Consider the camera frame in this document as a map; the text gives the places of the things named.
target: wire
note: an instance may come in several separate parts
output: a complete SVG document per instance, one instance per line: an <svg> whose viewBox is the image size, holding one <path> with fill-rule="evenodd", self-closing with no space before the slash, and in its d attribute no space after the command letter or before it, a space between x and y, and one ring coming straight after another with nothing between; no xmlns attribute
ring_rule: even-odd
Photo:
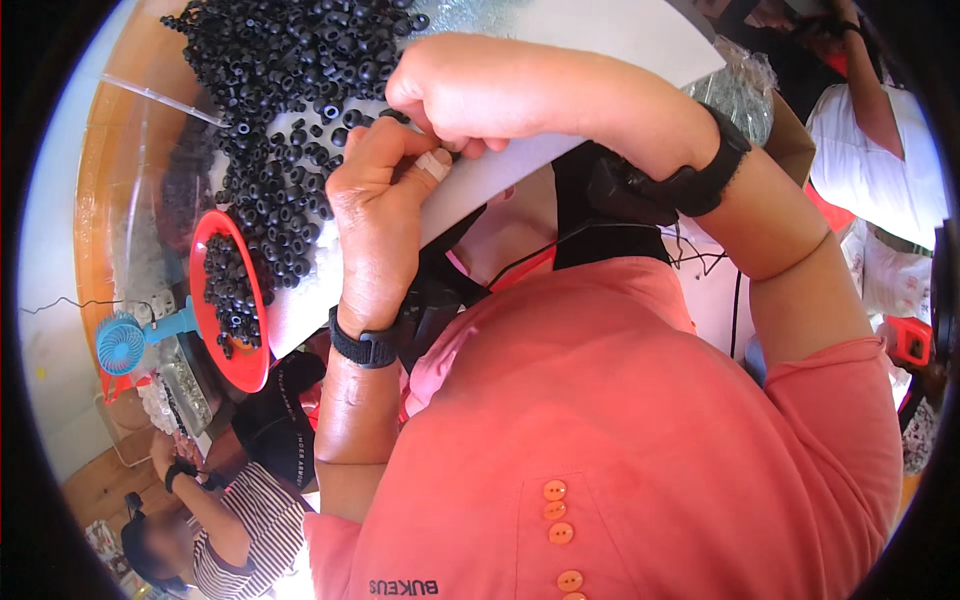
<svg viewBox="0 0 960 600"><path fill-rule="evenodd" d="M587 219L575 229L572 229L567 233L565 233L564 235L557 238L556 241L550 242L543 248L535 252L531 252L526 256L524 256L523 258L520 258L519 260L515 260L514 262L510 263L509 265L501 269L500 273L496 274L496 277L491 279L491 282L487 284L487 289L488 290L491 289L494 286L494 284L500 280L501 277L506 275L507 272L513 269L514 267L522 265L523 263L530 260L531 258L535 258L543 254L544 252L550 250L557 244L561 244L562 242L565 242L566 240L570 239L577 233L580 233L581 231L586 231L589 228L648 228L648 229L656 229L657 231L660 231L660 228L657 227L656 225L647 225L645 223L618 223L616 221L598 221L596 219Z"/></svg>
<svg viewBox="0 0 960 600"><path fill-rule="evenodd" d="M733 358L733 351L736 350L736 309L740 305L740 279L743 278L743 272L736 270L736 285L733 287L733 325L730 332L730 358Z"/></svg>
<svg viewBox="0 0 960 600"><path fill-rule="evenodd" d="M40 306L39 308L35 308L34 310L31 310L31 309L29 309L29 308L23 308L23 307L21 306L21 307L20 307L20 310L22 310L23 312L27 313L28 315L35 315L36 313L40 312L41 310L46 310L46 309L48 309L48 308L53 308L53 307L56 306L57 304L60 304L61 301L65 301L65 302L67 302L68 304L73 304L73 305L76 306L77 308L86 308L89 304L122 304L122 303L126 302L126 300L87 300L87 301L84 302L83 304L80 304L80 303L76 302L75 300L71 300L70 298L68 298L68 297L66 297L66 296L60 296L60 297L57 298L56 300L54 300L54 301L50 302L49 304L47 304L46 306ZM156 323L156 315L154 314L154 308L150 305L149 302L146 302L146 301L144 301L144 300L130 300L130 301L131 301L131 302L134 302L134 303L136 303L136 304L143 304L144 306L146 306L147 308L149 308L149 309L150 309L150 322L151 322L151 323Z"/></svg>
<svg viewBox="0 0 960 600"><path fill-rule="evenodd" d="M504 267L503 269L501 269L500 272L497 273L496 276L495 276L493 279L491 279L490 283L487 284L487 289L489 290L489 289L493 288L493 286L496 284L496 282L499 281L500 278L502 278L504 275L506 275L506 274L507 274L511 269L513 269L514 267L518 267L519 265L522 265L523 263L525 263L526 261L530 260L531 258L535 258L535 257L543 254L544 252L550 250L550 249L553 248L554 246L557 246L558 244L561 244L562 242L565 242L566 240L570 239L570 238L573 237L574 235L576 235L576 234L578 234L578 233L580 233L580 232L582 232L582 231L585 231L585 230L587 230L587 229L589 229L589 228L647 228L647 229L655 229L655 230L659 231L661 234L673 235L673 236L677 239L677 251L678 251L678 256L677 256L677 258L671 259L671 260L670 260L670 264L673 265L675 268L679 269L679 268L680 268L680 266L679 266L680 263L685 262L686 260L700 260L700 262L701 262L701 263L703 264L703 266L704 266L704 276L709 275L710 271L713 270L713 267L716 267L716 266L717 266L717 263L719 263L721 259L727 257L727 253L726 253L726 252L723 252L722 254L716 254L716 253L711 253L711 252L700 252L699 250L697 250L697 247L693 245L693 242L691 242L691 241L688 240L687 238L685 238L685 237L683 237L683 236L680 235L680 224L679 224L679 223L678 223L678 224L675 224L675 229L674 229L674 231L671 232L671 231L663 231L662 229L660 229L660 228L657 227L656 225L647 225L647 224L645 224L645 223L620 223L620 222L616 222L616 221L600 221L600 220L596 220L596 219L587 219L587 220L584 221L580 226L576 227L575 229L572 229L572 230L568 231L568 232L565 233L564 235L562 235L562 236L560 236L559 238L557 238L556 241L547 244L546 246L540 248L539 250L536 250L536 251L534 251L534 252L530 252L529 254L527 254L526 256L524 256L523 258L520 258L519 260L515 260L514 262L510 263L509 265L507 265L506 267ZM680 241L681 241L681 240L684 240L687 244L690 245L690 248L693 249L693 252L694 252L694 255L693 255L693 256L684 256L684 249L683 249L683 247L682 247L681 244L680 244ZM709 267L707 266L707 261L704 259L705 256L711 256L711 257L715 258L715 260L713 261L713 263L712 263Z"/></svg>

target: finger bandage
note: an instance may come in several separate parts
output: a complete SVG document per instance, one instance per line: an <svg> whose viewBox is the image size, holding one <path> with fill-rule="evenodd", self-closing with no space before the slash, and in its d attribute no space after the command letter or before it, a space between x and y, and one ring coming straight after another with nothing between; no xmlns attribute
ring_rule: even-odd
<svg viewBox="0 0 960 600"><path fill-rule="evenodd" d="M437 182L443 181L450 172L450 167L437 160L432 152L423 153L414 164L432 175Z"/></svg>

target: striped shirt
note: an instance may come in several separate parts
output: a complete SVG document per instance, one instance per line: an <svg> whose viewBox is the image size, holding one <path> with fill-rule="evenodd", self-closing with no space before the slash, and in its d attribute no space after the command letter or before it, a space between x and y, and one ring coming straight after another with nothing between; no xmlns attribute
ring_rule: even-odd
<svg viewBox="0 0 960 600"><path fill-rule="evenodd" d="M197 587L209 600L257 598L293 564L303 546L303 507L259 463L250 462L221 502L250 534L247 565L224 562L204 531L193 546Z"/></svg>

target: blue mini fan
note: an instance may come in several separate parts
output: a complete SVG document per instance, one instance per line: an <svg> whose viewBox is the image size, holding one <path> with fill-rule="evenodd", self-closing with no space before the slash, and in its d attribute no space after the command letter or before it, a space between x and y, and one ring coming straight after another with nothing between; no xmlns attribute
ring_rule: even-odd
<svg viewBox="0 0 960 600"><path fill-rule="evenodd" d="M200 335L197 317L193 312L193 299L189 296L183 310L164 317L155 324L147 323L142 327L132 314L117 311L97 325L93 336L97 346L97 360L104 371L114 377L126 375L133 371L143 358L147 344L155 344L164 338L188 331L196 331Z"/></svg>

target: red plate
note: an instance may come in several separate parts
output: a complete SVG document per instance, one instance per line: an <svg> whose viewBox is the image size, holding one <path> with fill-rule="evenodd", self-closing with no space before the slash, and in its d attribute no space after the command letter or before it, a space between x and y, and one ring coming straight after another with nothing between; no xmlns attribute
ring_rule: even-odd
<svg viewBox="0 0 960 600"><path fill-rule="evenodd" d="M243 264L247 266L247 273L255 274L247 244L240 235L240 230L230 220L226 212L211 210L207 212L197 224L193 232L193 246L190 250L190 295L193 296L193 310L197 314L197 325L204 335L206 349L213 357L213 362L224 374L227 380L237 388L252 394L259 392L267 383L267 374L270 369L270 345L267 344L267 310L263 306L263 295L260 294L260 284L256 276L250 277L250 287L253 290L253 299L256 301L256 314L260 318L260 339L263 345L260 348L241 345L234 341L236 348L233 356L227 360L224 351L217 344L220 335L220 322L217 321L217 310L213 304L204 302L204 288L206 286L206 272L204 258L206 258L206 240L214 233L232 237L243 256Z"/></svg>

